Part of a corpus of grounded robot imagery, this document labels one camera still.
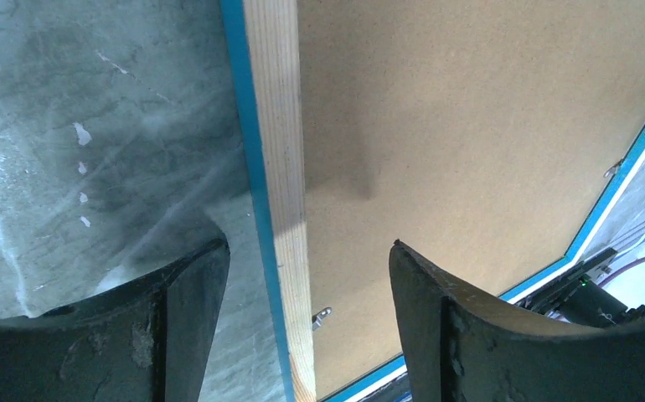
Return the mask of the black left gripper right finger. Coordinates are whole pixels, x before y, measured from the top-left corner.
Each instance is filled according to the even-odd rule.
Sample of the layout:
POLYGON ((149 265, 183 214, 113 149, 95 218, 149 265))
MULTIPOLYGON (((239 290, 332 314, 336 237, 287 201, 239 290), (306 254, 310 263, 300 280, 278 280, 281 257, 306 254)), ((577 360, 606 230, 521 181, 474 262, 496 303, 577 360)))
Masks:
POLYGON ((415 401, 645 401, 645 318, 588 327, 505 302, 396 241, 396 320, 415 401))

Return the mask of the brown cardboard backing board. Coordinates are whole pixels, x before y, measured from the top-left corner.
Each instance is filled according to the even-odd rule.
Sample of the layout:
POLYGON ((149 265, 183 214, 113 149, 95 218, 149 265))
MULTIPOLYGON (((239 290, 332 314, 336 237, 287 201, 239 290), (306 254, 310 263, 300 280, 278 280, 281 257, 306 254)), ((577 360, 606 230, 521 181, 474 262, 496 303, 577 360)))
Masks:
POLYGON ((645 1, 298 4, 325 397, 397 355, 402 240, 498 294, 564 254, 645 122, 645 1))

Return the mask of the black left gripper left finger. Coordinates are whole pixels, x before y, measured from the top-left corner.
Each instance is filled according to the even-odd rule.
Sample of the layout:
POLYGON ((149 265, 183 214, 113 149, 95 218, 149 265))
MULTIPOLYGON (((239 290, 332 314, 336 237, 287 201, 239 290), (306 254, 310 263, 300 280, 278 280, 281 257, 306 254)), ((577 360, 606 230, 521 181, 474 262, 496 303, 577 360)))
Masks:
POLYGON ((38 317, 0 320, 0 401, 195 401, 230 268, 215 238, 38 317))

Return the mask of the blue wooden picture frame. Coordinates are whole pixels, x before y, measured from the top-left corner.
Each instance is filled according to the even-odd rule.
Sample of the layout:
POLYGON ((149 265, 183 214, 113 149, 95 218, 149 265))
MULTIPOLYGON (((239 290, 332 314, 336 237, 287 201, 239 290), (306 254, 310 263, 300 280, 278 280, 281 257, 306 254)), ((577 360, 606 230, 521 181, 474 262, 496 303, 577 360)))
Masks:
MULTIPOLYGON (((315 401, 322 397, 317 393, 313 334, 332 311, 312 307, 299 2, 225 1, 222 13, 286 396, 315 401)), ((570 269, 585 254, 644 160, 645 122, 625 155, 606 170, 606 186, 565 254, 494 295, 518 302, 570 269)))

